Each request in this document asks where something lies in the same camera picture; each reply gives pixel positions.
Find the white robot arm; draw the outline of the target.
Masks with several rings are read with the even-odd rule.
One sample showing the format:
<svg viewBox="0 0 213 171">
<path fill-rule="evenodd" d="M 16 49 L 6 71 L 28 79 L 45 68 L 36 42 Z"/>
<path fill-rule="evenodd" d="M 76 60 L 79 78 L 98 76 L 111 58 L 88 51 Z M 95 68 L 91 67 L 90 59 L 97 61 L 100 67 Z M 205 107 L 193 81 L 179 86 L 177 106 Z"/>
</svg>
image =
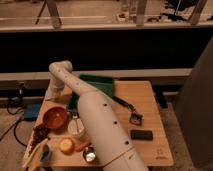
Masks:
<svg viewBox="0 0 213 171">
<path fill-rule="evenodd" d="M 53 62 L 50 90 L 56 98 L 67 85 L 78 96 L 77 111 L 104 171 L 149 171 L 119 122 L 111 99 L 72 74 L 70 61 Z"/>
</svg>

